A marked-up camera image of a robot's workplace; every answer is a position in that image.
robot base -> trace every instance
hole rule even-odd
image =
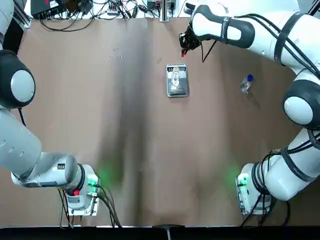
[[[245,165],[238,177],[235,177],[236,199],[242,215],[249,215],[254,208],[260,192],[257,191],[252,182],[252,168],[253,164]],[[264,197],[264,214],[269,212],[272,196],[265,195]],[[254,208],[253,215],[263,214],[263,197],[260,197],[259,202]]]
[[[84,183],[78,195],[67,195],[69,215],[74,216],[96,216],[98,213],[100,180],[93,168],[82,165],[84,169]]]
[[[92,198],[90,205],[85,210],[73,210],[68,207],[70,216],[97,216],[99,207],[99,198]]]

wire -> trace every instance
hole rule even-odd
[[[182,3],[182,7],[181,7],[181,9],[180,9],[180,12],[179,12],[177,18],[180,16],[180,14],[181,14],[181,12],[182,12],[182,9],[184,9],[184,5],[185,5],[186,1],[187,1],[187,0],[184,0],[184,2]]]
[[[72,215],[71,226],[73,227],[75,223],[75,215]]]
[[[209,51],[207,52],[207,54],[206,54],[205,57],[204,57],[204,48],[203,48],[203,46],[202,46],[202,41],[200,42],[200,45],[201,45],[202,63],[205,62],[205,60],[207,59],[209,53],[211,52],[212,48],[216,45],[216,43],[217,43],[217,40],[215,40],[215,41],[213,42],[212,46],[210,47]]]
[[[290,203],[288,201],[285,202],[286,204],[286,217],[284,219],[284,222],[282,223],[281,226],[287,226],[290,216],[291,216],[291,208],[290,208]]]
[[[19,111],[19,115],[20,115],[20,118],[21,118],[21,122],[22,122],[22,124],[26,127],[26,122],[25,122],[24,115],[23,115],[23,113],[22,113],[22,108],[19,107],[19,108],[18,108],[18,111]]]
[[[114,212],[112,211],[112,209],[111,209],[111,207],[110,207],[110,204],[109,204],[103,197],[101,197],[100,195],[98,195],[98,198],[101,199],[101,201],[103,201],[103,203],[104,203],[104,204],[106,205],[106,207],[109,209],[109,212],[110,212],[113,220],[114,220],[115,223],[117,224],[117,226],[118,226],[119,228],[122,228],[120,222],[117,221],[117,219],[116,219],[116,217],[115,217],[115,214],[114,214]]]
[[[115,209],[114,199],[113,199],[110,191],[109,191],[109,193],[110,193],[110,196],[111,196],[111,198],[112,198],[112,201],[111,201],[110,198],[108,197],[108,195],[107,195],[106,191],[104,190],[104,188],[103,188],[102,186],[100,186],[100,185],[99,185],[98,187],[103,191],[103,193],[104,193],[104,195],[105,195],[105,198],[107,199],[107,202],[108,202],[108,203],[111,202],[111,207],[112,207],[112,210],[113,210],[115,219],[113,219],[113,216],[112,216],[112,214],[111,214],[111,211],[110,211],[109,214],[110,214],[111,224],[112,224],[112,226],[114,227],[114,222],[116,222],[116,221],[117,221],[118,223],[120,222],[120,221],[119,221],[119,218],[118,218],[118,215],[117,215],[117,212],[116,212],[116,209]]]
[[[261,199],[262,194],[259,195],[258,199],[256,200],[253,208],[251,209],[249,215],[245,218],[245,220],[241,223],[240,227],[243,227],[245,225],[245,223],[249,220],[249,218],[252,216],[252,213],[254,212],[256,206],[258,205],[260,199]]]
[[[109,0],[107,0],[107,1],[104,2],[104,3],[102,3],[103,6],[102,6],[101,9],[98,11],[98,13],[97,13],[96,15],[92,15],[92,16],[89,18],[89,19],[90,19],[89,23],[88,23],[87,25],[85,25],[84,27],[81,27],[81,28],[68,30],[68,28],[70,28],[71,26],[73,26],[73,25],[76,23],[77,19],[79,18],[79,14],[80,14],[80,13],[77,14],[76,19],[75,19],[69,26],[64,27],[64,28],[60,28],[60,29],[59,29],[59,28],[49,27],[49,26],[47,26],[47,25],[44,23],[44,20],[43,20],[43,19],[40,20],[40,24],[41,24],[43,27],[45,27],[45,28],[47,28],[47,29],[49,29],[49,30],[51,30],[51,31],[57,31],[57,32],[76,32],[76,31],[80,31],[80,30],[86,29],[86,28],[94,21],[94,19],[112,20],[112,19],[115,19],[116,17],[118,17],[118,16],[115,16],[115,17],[113,17],[113,18],[101,18],[101,17],[100,17],[102,14],[105,13],[105,12],[102,12],[102,10],[103,10],[103,8],[107,5],[108,2],[109,2]]]
[[[276,29],[278,32],[281,32],[281,30],[270,20],[268,20],[267,18],[260,16],[258,14],[252,13],[252,14],[247,14],[247,15],[242,15],[242,16],[235,16],[235,18],[249,18],[249,19],[253,19],[256,22],[258,22],[261,26],[263,26],[273,37],[275,37],[276,39],[278,39],[278,36],[267,26],[265,25],[261,20],[259,20],[258,18],[263,19],[264,21],[266,21],[268,24],[270,24],[274,29]],[[307,65],[305,62],[303,62],[299,57],[297,57],[297,55],[295,55],[293,53],[293,51],[285,44],[284,48],[292,55],[292,57],[299,62],[301,65],[303,65],[306,69],[308,69],[311,73],[313,73],[315,76],[317,76],[320,79],[320,71],[318,70],[318,68],[314,65],[314,63],[289,39],[287,38],[287,41],[291,44],[291,46],[304,58],[304,60],[306,62],[308,62],[311,67],[309,65]]]
[[[66,197],[65,193],[63,192],[64,198],[65,198],[65,203],[66,203],[66,207],[65,207],[64,199],[63,199],[59,189],[58,189],[58,192],[59,192],[59,196],[60,196],[60,199],[61,199],[61,202],[62,202],[62,207],[61,208],[64,210],[66,219],[68,220],[68,227],[70,227],[70,216],[69,216],[69,208],[68,208],[67,197]],[[62,223],[62,209],[61,209],[61,217],[60,217],[60,227],[61,227],[61,223]]]
[[[310,8],[309,11],[308,11],[308,14],[309,14],[309,15],[313,16],[313,15],[316,13],[317,10],[319,11],[319,6],[316,6],[317,4],[319,4],[319,1],[318,1],[318,0],[314,0],[314,1],[312,2],[312,6],[311,6],[311,8]]]
[[[251,14],[248,14],[249,16],[253,16],[253,17],[257,17],[257,18],[260,18],[264,21],[266,21],[269,25],[271,25],[275,30],[277,30],[279,33],[281,32],[280,28],[278,28],[272,21],[270,21],[269,19],[267,19],[266,17],[264,16],[261,16],[259,14],[256,14],[256,13],[251,13]],[[316,65],[305,55],[305,53],[303,51],[300,50],[300,48],[298,48],[298,46],[290,39],[287,37],[286,39],[288,41],[288,43],[304,58],[304,60],[310,64],[310,66],[312,68],[314,68],[314,70],[316,71],[316,76],[317,77],[320,77],[320,70],[316,67]]]
[[[264,171],[263,171],[263,166],[264,166],[265,160],[266,160],[266,157],[261,162],[261,176],[262,176],[263,186],[266,188],[265,175],[264,175]],[[267,170],[266,170],[267,173],[269,172],[269,166],[270,166],[270,155],[268,155]],[[266,220],[267,215],[265,215],[265,201],[266,201],[266,195],[263,194],[263,197],[262,197],[262,217],[261,217],[260,221],[258,221],[258,226],[262,226]]]

green indicator light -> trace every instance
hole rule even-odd
[[[95,174],[88,175],[88,184],[89,185],[97,185],[98,184],[98,177]]]
[[[238,176],[238,181],[241,185],[246,185],[247,184],[247,179],[248,179],[249,175],[247,173],[241,173]]]

silver plate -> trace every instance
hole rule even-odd
[[[178,66],[179,72],[179,85],[172,87],[171,74],[172,69]],[[169,98],[184,98],[189,95],[189,83],[187,65],[185,64],[168,64],[166,66],[166,94]]]

blue bottle cap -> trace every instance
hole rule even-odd
[[[248,80],[248,82],[251,82],[251,81],[254,79],[254,76],[252,76],[251,74],[249,74],[246,79]]]

